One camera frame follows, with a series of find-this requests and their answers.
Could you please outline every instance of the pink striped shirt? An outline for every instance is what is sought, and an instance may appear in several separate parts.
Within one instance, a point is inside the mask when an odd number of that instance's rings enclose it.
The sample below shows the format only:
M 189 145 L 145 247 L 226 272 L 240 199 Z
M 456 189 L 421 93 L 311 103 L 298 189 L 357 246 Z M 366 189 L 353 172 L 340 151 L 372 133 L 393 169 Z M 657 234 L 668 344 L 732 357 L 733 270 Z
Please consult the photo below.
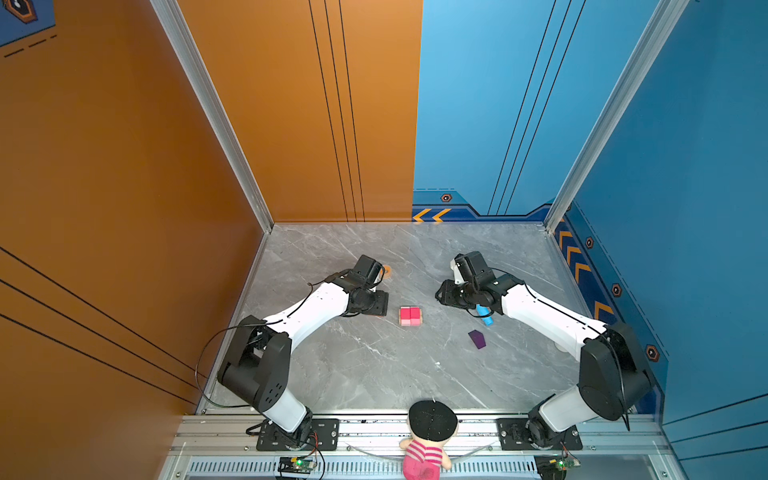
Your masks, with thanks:
M 406 456 L 415 459 L 418 462 L 429 462 L 433 465 L 442 463 L 442 449 L 439 447 L 426 447 L 416 440 L 408 445 Z

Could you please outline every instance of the red cube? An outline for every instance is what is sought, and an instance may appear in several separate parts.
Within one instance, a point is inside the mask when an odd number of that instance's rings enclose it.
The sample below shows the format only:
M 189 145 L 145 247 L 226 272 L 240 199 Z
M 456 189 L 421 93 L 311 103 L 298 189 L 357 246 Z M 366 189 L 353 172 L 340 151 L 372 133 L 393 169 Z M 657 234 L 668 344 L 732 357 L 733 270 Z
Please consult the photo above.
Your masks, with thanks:
M 400 325 L 417 326 L 422 324 L 422 309 L 417 306 L 400 307 Z

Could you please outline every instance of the orange chevron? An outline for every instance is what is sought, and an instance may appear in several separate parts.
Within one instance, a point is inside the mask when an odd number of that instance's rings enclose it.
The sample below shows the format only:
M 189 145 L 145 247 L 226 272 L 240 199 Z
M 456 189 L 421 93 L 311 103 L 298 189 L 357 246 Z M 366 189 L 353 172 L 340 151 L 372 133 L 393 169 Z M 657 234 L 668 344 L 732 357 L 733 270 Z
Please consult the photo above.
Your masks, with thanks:
M 560 250 L 563 250 L 563 237 L 573 237 L 574 234 L 566 232 L 565 230 L 560 232 Z
M 431 208 L 425 208 L 424 210 L 422 210 L 422 211 L 418 212 L 418 213 L 416 214 L 416 216 L 415 216 L 415 217 L 413 217 L 413 220 L 416 220 L 417 222 L 423 222 L 424 220 L 422 220 L 422 215 L 423 215 L 423 214 L 426 214 L 426 213 L 427 213 L 427 212 L 429 212 L 430 210 L 431 210 Z
M 566 250 L 568 250 L 568 258 L 566 259 L 566 262 L 568 263 L 568 266 L 571 266 L 571 253 L 581 253 L 581 250 L 579 250 L 578 247 L 568 247 Z
M 614 309 L 610 308 L 605 303 L 595 302 L 594 303 L 594 319 L 599 320 L 600 319 L 600 310 L 604 310 L 611 315 L 614 315 Z
M 592 271 L 592 269 L 589 267 L 589 265 L 584 265 L 583 263 L 579 263 L 579 262 L 576 262 L 576 273 L 575 273 L 575 276 L 576 276 L 576 283 L 578 283 L 578 274 L 579 274 L 579 272 L 581 272 L 582 270 L 586 270 L 586 271 L 588 271 L 588 272 L 591 272 L 591 271 Z
M 445 210 L 443 210 L 443 211 L 442 211 L 442 212 L 440 212 L 439 214 L 437 214 L 437 215 L 435 215 L 434 217 L 432 217 L 432 219 L 433 219 L 435 222 L 442 222 L 442 218 L 440 218 L 440 217 L 442 217 L 443 215 L 445 215 L 445 214 L 446 214 L 446 213 L 448 213 L 449 211 L 451 211 L 451 209 L 450 209 L 450 208 L 446 208 Z

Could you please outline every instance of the plush doll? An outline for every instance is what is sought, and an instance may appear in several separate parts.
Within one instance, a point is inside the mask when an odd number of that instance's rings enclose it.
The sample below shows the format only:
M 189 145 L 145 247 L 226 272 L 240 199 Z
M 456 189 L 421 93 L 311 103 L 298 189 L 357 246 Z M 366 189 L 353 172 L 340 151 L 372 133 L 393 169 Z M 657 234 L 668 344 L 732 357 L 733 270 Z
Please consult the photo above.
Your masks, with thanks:
M 445 403 L 422 400 L 408 411 L 411 439 L 400 442 L 406 451 L 402 472 L 407 480 L 438 480 L 440 465 L 451 469 L 451 459 L 442 447 L 456 434 L 458 419 Z

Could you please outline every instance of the marble floor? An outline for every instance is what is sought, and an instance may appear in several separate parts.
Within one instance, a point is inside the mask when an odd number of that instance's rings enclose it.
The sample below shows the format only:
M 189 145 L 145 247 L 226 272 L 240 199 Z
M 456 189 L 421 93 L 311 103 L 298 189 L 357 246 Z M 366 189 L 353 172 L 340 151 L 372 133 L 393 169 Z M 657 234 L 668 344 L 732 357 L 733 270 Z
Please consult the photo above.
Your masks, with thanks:
M 242 317 L 263 318 L 303 298 L 307 282 L 351 268 L 361 254 L 392 267 L 384 318 L 333 319 L 293 353 L 289 388 L 314 412 L 407 409 L 440 399 L 454 409 L 527 412 L 574 385 L 578 364 L 523 323 L 494 315 L 485 326 L 440 305 L 435 291 L 452 278 L 450 260 L 479 250 L 489 266 L 519 276 L 542 295 L 585 313 L 557 247 L 533 223 L 279 224 L 266 242 Z M 398 324 L 399 307 L 422 307 L 424 323 Z M 468 333 L 485 335 L 477 350 Z M 241 401 L 219 384 L 213 400 Z

